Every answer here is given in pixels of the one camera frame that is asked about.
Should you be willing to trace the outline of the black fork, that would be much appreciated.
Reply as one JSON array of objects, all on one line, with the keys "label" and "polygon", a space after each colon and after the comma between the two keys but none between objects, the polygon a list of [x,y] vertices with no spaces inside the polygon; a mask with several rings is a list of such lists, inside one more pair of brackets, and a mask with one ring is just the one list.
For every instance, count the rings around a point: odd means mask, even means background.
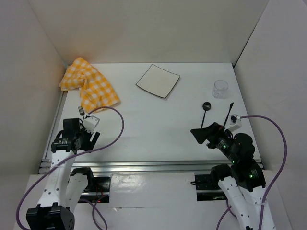
[{"label": "black fork", "polygon": [[85,111],[84,109],[82,108],[82,106],[78,106],[78,111],[79,111],[79,114],[80,116],[85,119]]}]

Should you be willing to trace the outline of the black spoon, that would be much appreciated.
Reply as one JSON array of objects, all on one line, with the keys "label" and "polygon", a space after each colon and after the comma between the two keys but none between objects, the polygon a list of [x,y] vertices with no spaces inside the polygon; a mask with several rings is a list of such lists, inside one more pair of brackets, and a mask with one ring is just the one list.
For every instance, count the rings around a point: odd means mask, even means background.
[{"label": "black spoon", "polygon": [[206,112],[209,111],[211,109],[212,105],[210,102],[204,102],[202,105],[202,108],[204,110],[204,114],[203,114],[203,118],[202,118],[202,122],[201,122],[201,128],[203,128],[204,125],[204,120],[205,120],[205,116],[206,116]]}]

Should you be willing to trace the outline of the black knife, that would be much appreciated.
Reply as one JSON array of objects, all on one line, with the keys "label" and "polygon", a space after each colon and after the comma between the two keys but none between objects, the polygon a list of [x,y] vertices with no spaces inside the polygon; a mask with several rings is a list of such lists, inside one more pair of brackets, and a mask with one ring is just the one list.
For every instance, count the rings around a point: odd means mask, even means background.
[{"label": "black knife", "polygon": [[225,118],[224,125],[223,125],[224,127],[226,126],[226,123],[228,121],[228,118],[229,118],[230,112],[231,112],[231,110],[233,108],[233,105],[234,105],[234,102],[230,103],[230,105],[229,105],[229,110],[228,110],[228,113],[227,113],[227,116]]}]

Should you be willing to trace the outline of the yellow white checkered cloth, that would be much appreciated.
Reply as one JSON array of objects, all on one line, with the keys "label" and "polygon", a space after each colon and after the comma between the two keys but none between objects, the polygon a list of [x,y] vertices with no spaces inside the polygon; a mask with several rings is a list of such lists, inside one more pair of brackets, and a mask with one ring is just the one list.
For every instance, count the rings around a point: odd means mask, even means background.
[{"label": "yellow white checkered cloth", "polygon": [[86,113],[98,112],[101,106],[114,106],[120,102],[106,77],[81,57],[67,67],[59,87],[62,91],[78,89],[80,105]]}]

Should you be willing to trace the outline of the clear glass cup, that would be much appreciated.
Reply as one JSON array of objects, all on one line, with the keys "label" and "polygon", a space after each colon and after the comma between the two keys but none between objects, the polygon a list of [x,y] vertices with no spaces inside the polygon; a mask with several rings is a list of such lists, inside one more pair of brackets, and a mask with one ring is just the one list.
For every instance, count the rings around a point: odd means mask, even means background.
[{"label": "clear glass cup", "polygon": [[212,96],[216,99],[225,99],[229,85],[224,80],[216,80],[213,85]]}]

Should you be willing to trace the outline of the white square plate black rim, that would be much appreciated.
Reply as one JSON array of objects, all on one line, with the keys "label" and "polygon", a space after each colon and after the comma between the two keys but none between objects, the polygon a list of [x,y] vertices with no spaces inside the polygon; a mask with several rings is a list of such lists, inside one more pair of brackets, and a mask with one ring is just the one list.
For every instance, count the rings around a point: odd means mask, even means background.
[{"label": "white square plate black rim", "polygon": [[179,79],[180,75],[152,64],[135,85],[154,96],[166,99]]}]

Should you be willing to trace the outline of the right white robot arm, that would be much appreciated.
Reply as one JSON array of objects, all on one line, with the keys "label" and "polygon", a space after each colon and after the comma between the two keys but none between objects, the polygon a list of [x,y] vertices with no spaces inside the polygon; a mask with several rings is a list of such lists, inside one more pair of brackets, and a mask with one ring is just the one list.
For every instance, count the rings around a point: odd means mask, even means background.
[{"label": "right white robot arm", "polygon": [[232,163],[212,167],[209,182],[221,188],[241,230],[274,230],[275,224],[264,194],[266,181],[260,166],[253,159],[255,147],[245,133],[232,133],[214,122],[206,128],[191,130],[199,144],[220,150]]}]

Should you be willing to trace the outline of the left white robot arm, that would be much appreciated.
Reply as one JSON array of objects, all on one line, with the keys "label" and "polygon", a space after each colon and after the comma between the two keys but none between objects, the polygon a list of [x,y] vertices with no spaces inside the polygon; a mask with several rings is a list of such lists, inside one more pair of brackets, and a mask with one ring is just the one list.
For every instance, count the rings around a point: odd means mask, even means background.
[{"label": "left white robot arm", "polygon": [[92,150],[100,134],[95,132],[99,118],[87,116],[84,120],[63,120],[63,129],[51,144],[53,172],[35,208],[28,209],[27,223],[32,230],[72,230],[75,226],[73,211],[83,191],[95,186],[89,167],[73,169],[78,151]]}]

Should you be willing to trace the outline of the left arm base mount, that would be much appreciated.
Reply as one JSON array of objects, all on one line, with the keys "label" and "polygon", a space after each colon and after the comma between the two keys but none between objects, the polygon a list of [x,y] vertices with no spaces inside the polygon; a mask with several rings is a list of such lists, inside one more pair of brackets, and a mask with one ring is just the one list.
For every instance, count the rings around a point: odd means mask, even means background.
[{"label": "left arm base mount", "polygon": [[91,203],[109,203],[110,201],[110,185],[111,177],[94,177],[92,179],[92,184],[90,187],[87,187],[82,192],[79,203],[84,203],[82,199],[90,201]]}]

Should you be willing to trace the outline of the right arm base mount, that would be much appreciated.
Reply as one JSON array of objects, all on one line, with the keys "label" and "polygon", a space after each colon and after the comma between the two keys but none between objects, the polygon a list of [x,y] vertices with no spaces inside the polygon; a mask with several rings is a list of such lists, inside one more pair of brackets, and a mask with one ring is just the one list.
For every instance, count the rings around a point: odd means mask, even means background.
[{"label": "right arm base mount", "polygon": [[209,174],[199,174],[194,177],[190,184],[196,188],[197,201],[226,200],[224,192],[213,183]]}]

